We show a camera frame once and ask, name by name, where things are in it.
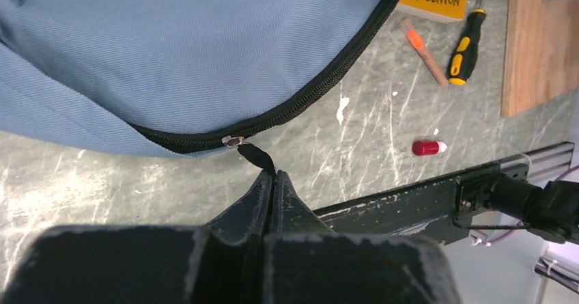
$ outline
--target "zipper pull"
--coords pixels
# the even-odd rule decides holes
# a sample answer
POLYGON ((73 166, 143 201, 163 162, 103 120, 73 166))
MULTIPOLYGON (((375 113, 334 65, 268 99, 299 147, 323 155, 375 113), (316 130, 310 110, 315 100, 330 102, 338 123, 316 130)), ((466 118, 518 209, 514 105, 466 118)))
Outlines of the zipper pull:
POLYGON ((274 180, 276 177, 275 166, 271 156, 254 146, 252 143, 245 142, 244 137, 232 137, 230 135, 221 139, 221 142, 227 148, 235 148, 247 161, 263 169, 274 180))

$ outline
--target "blue bag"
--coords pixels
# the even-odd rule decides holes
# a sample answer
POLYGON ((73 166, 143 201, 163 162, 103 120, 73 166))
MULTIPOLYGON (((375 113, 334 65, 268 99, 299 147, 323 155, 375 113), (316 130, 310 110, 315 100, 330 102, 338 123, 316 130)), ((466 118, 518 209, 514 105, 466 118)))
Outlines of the blue bag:
POLYGON ((199 156, 288 122, 398 0, 0 0, 0 130, 199 156))

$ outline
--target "yellow screwdriver handle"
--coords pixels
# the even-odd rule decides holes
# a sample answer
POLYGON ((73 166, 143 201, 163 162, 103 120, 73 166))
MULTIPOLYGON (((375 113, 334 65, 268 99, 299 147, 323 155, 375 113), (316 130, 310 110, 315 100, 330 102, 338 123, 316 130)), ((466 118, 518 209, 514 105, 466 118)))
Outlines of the yellow screwdriver handle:
POLYGON ((484 9, 475 9, 466 18, 466 25, 449 63, 448 75, 451 84, 465 85, 475 69, 479 56, 481 26, 486 16, 484 9))

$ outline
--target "red and white object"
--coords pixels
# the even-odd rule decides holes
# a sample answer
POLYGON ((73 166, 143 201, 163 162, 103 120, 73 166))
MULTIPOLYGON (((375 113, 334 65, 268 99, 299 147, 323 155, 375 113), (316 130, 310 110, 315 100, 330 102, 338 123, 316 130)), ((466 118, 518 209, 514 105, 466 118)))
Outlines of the red and white object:
POLYGON ((436 155, 444 152, 448 146, 442 141, 415 141, 412 152, 417 156, 436 155))

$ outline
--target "wooden board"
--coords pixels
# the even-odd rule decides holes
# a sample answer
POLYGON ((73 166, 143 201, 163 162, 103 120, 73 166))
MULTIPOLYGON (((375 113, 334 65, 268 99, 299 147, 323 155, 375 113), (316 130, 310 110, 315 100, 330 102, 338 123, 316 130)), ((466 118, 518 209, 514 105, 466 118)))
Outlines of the wooden board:
POLYGON ((578 84, 579 0, 509 0, 501 115, 513 116, 578 84))

